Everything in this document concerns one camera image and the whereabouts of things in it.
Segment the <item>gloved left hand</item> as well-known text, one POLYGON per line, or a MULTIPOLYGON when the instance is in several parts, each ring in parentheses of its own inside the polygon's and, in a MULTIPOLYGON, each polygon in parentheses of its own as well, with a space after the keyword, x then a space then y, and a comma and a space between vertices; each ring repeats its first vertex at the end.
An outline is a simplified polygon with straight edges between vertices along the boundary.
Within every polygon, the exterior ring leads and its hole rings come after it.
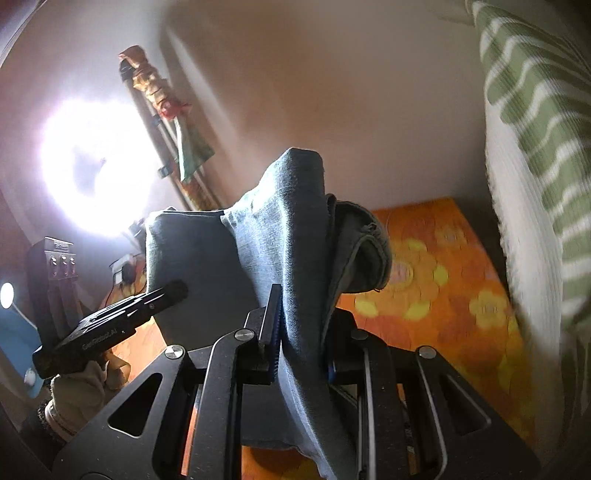
POLYGON ((43 413, 49 428, 69 442, 126 385, 130 371, 128 362, 107 351, 104 366, 91 360, 81 372, 55 376, 43 413))

